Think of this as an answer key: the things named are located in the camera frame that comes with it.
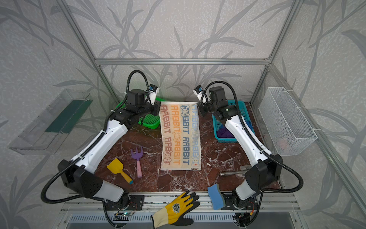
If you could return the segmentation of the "teal plastic basket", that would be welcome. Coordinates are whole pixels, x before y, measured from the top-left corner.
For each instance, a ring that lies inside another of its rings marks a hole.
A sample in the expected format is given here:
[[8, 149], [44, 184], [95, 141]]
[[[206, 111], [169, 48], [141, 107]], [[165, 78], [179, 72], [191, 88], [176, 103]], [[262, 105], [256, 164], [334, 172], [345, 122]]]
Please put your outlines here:
[[[238, 101], [238, 106], [239, 106], [239, 109], [240, 109], [240, 113], [242, 115], [242, 119], [244, 121], [246, 121], [246, 120], [251, 121], [245, 103], [243, 101]], [[237, 143], [238, 142], [236, 138], [219, 138], [219, 137], [217, 137], [216, 132], [218, 131], [220, 126], [225, 126], [230, 132], [235, 129], [234, 126], [237, 126], [237, 129], [238, 129], [238, 128], [242, 127], [240, 119], [238, 117], [235, 117], [232, 120], [227, 120], [226, 123], [223, 124], [223, 122], [216, 119], [216, 117], [213, 115], [214, 136], [217, 139], [217, 141], [219, 143]]]

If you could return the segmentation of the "rabbit print towel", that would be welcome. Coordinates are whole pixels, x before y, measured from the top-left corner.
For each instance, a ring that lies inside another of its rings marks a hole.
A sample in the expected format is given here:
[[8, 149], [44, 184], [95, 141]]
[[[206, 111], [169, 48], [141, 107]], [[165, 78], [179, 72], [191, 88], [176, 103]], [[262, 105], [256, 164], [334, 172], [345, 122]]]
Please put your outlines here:
[[161, 102], [163, 149], [161, 170], [200, 171], [201, 138], [195, 102]]

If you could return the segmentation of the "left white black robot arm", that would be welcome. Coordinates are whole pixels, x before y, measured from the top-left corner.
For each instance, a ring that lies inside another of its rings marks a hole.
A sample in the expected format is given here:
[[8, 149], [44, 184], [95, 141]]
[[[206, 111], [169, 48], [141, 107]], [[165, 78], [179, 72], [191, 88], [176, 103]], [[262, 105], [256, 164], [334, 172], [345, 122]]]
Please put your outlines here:
[[[157, 115], [160, 107], [155, 102], [159, 88], [145, 84], [146, 89], [127, 89], [124, 100], [106, 117], [103, 129], [79, 154], [71, 160], [62, 160], [59, 172], [41, 191], [41, 200], [47, 204], [58, 204], [77, 198], [110, 201], [124, 208], [129, 204], [129, 192], [98, 176], [95, 172], [114, 144], [148, 114]], [[75, 196], [50, 199], [47, 191], [58, 178], [65, 187], [76, 192]]]

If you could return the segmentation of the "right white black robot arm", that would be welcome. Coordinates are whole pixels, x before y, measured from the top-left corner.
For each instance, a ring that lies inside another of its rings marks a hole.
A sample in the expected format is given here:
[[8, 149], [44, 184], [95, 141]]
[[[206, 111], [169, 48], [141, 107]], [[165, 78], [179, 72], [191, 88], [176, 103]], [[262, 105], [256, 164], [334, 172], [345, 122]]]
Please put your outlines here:
[[[299, 191], [304, 180], [295, 170], [283, 163], [282, 157], [268, 150], [244, 121], [233, 87], [224, 81], [215, 81], [206, 88], [198, 85], [194, 93], [199, 99], [202, 116], [212, 114], [219, 120], [240, 144], [249, 159], [251, 168], [245, 174], [245, 181], [235, 188], [234, 194], [240, 200], [254, 198], [266, 192], [293, 193]], [[291, 189], [273, 189], [269, 185], [278, 181], [285, 169], [298, 179]]]

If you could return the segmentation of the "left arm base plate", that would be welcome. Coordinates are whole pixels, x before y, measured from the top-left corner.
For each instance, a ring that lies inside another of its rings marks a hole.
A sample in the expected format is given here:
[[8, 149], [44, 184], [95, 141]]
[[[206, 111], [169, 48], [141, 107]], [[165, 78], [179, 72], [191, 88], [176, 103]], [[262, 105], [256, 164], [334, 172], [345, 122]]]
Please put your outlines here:
[[144, 195], [123, 195], [119, 201], [106, 201], [106, 210], [142, 210], [144, 204]]

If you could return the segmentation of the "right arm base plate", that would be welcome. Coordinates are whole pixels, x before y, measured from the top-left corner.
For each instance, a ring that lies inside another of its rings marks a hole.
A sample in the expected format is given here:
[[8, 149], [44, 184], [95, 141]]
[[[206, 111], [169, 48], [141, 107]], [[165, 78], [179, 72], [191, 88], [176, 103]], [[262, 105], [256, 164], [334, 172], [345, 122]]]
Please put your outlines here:
[[249, 197], [246, 200], [241, 200], [234, 194], [222, 194], [225, 204], [220, 210], [249, 210], [255, 211], [257, 209], [256, 198]]

